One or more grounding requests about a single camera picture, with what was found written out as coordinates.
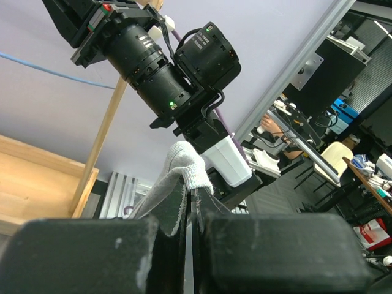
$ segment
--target black monitor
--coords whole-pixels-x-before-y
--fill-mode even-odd
[[[298,90],[290,83],[283,92],[305,116],[313,118],[331,106],[366,66],[329,39],[316,53],[323,61],[306,84]]]

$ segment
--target lab equipment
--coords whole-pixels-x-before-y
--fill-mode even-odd
[[[176,122],[175,135],[183,134],[200,154],[228,141],[231,134],[213,110],[241,67],[216,25],[208,23],[174,52],[165,20],[149,5],[43,1],[63,38],[78,48],[72,60],[87,67],[107,58],[157,115],[152,128]],[[162,30],[173,63],[147,34],[154,25]],[[296,135],[288,127],[284,132]],[[238,150],[228,150],[222,157],[243,160]],[[232,199],[249,195],[258,184],[247,174],[248,180],[230,187]],[[216,176],[209,173],[214,184]],[[223,205],[217,197],[206,189],[184,191],[180,179],[140,220],[31,222],[13,237],[1,260],[0,292],[182,293],[187,270],[194,293],[355,293],[369,285],[351,228],[340,217],[232,216],[231,200]],[[325,238],[339,250],[325,246]]]
[[[332,125],[329,130],[339,135],[349,126],[352,121],[358,117],[358,112],[351,106],[347,105],[343,100],[336,99],[331,105],[335,112],[335,116],[330,114]]]
[[[382,154],[377,160],[375,166],[388,179],[392,179],[392,159],[388,155],[385,153]]]
[[[320,137],[316,131],[309,125],[307,119],[301,112],[296,110],[292,105],[287,105],[286,109],[290,112],[290,116],[286,113],[280,114],[281,109],[275,105],[268,111],[267,115],[279,126],[283,132],[283,136],[274,143],[266,142],[253,130],[246,137],[246,141],[261,150],[265,150],[273,156],[283,151],[291,151],[291,145],[295,145],[294,150],[303,150],[309,157],[325,172],[334,183],[339,183],[337,171],[332,167],[315,149],[317,143],[320,143]],[[295,129],[303,130],[305,135],[301,136]]]
[[[295,103],[306,117],[311,116],[314,119],[317,119],[366,67],[363,61],[342,49],[330,38],[323,41],[316,54],[323,61],[308,81],[302,82],[301,89],[295,87],[295,79],[306,75],[306,72],[302,71],[297,73],[292,83],[283,91],[289,101]],[[318,62],[316,56],[309,60],[310,64]]]

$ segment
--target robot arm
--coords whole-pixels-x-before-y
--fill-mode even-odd
[[[241,71],[235,50],[215,24],[206,24],[174,51],[165,19],[149,4],[141,9],[133,1],[43,3],[77,49],[72,61],[88,67],[107,59],[157,115],[151,128],[176,122],[174,134],[183,134],[232,187],[252,176],[225,127],[211,116],[224,101],[223,89]],[[171,60],[148,34],[153,26],[160,26]]]

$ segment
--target wooden beam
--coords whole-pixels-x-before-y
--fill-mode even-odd
[[[136,0],[136,2],[138,2],[143,7],[147,4],[150,4],[158,11],[160,11],[162,5],[164,4],[164,0]]]
[[[106,114],[104,116],[104,120],[102,121],[102,124],[100,125],[96,140],[94,142],[94,145],[92,146],[92,150],[90,152],[90,155],[88,157],[86,167],[83,171],[83,175],[81,177],[81,180],[79,182],[78,187],[76,188],[75,195],[73,196],[73,200],[71,203],[71,206],[69,208],[69,211],[73,213],[78,206],[80,197],[82,196],[82,193],[85,189],[85,186],[87,185],[88,179],[90,178],[90,174],[92,172],[92,169],[94,168],[99,153],[102,149],[102,145],[104,144],[104,141],[106,139],[106,135],[108,134],[109,127],[111,125],[111,122],[113,121],[113,118],[115,117],[118,105],[120,104],[121,98],[123,98],[125,89],[127,88],[127,82],[123,80],[123,78],[119,78],[116,89],[113,92],[113,95],[111,97],[108,109],[106,110]]]

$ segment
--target person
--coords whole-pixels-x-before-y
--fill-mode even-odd
[[[270,141],[271,143],[274,143],[277,139],[284,135],[284,132],[281,130],[281,128],[267,114],[265,114],[260,121],[260,126],[264,129],[264,133],[261,134],[261,137]],[[279,153],[278,167],[283,168],[289,165],[293,159],[296,159],[301,154],[302,151],[284,151]]]

